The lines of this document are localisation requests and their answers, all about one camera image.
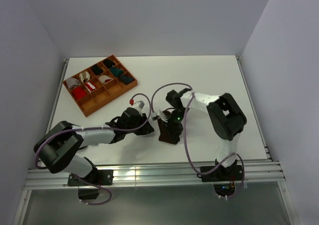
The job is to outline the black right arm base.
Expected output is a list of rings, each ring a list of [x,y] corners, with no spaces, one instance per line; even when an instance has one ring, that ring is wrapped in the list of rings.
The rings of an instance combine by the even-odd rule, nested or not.
[[[219,166],[213,173],[209,175],[196,175],[202,182],[213,182],[214,191],[220,197],[224,199],[229,198],[236,192],[236,182],[241,182],[241,186],[244,184],[245,174],[242,165],[235,162],[225,168],[222,165]]]

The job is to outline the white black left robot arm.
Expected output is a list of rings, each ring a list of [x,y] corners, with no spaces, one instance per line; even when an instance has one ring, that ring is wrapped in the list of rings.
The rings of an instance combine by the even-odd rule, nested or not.
[[[76,155],[78,150],[91,145],[115,144],[130,133],[144,136],[154,131],[145,113],[137,108],[127,108],[121,116],[101,127],[82,129],[61,121],[38,141],[33,150],[36,159],[41,160],[51,173],[65,171],[91,185],[101,179],[98,169],[88,158]]]

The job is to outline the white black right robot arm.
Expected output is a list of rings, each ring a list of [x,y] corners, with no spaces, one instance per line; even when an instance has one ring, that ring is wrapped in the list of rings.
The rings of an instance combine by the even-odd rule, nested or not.
[[[173,107],[173,111],[166,119],[164,127],[171,138],[175,139],[183,134],[186,157],[192,169],[199,177],[216,175],[221,180],[228,179],[237,168],[238,160],[242,159],[237,153],[237,143],[247,123],[246,116],[233,96],[229,93],[207,95],[185,88],[180,92],[168,92],[165,99]],[[207,113],[215,134],[223,142],[215,165],[206,172],[194,166],[188,151],[186,126],[190,109]]]

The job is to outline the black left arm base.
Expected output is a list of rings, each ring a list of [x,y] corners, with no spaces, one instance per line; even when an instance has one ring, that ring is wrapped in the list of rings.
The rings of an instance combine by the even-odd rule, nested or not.
[[[70,174],[67,182],[69,187],[78,187],[78,198],[85,201],[93,201],[100,195],[101,189],[96,186],[110,186],[113,183],[113,170],[92,171],[84,178],[78,178]]]

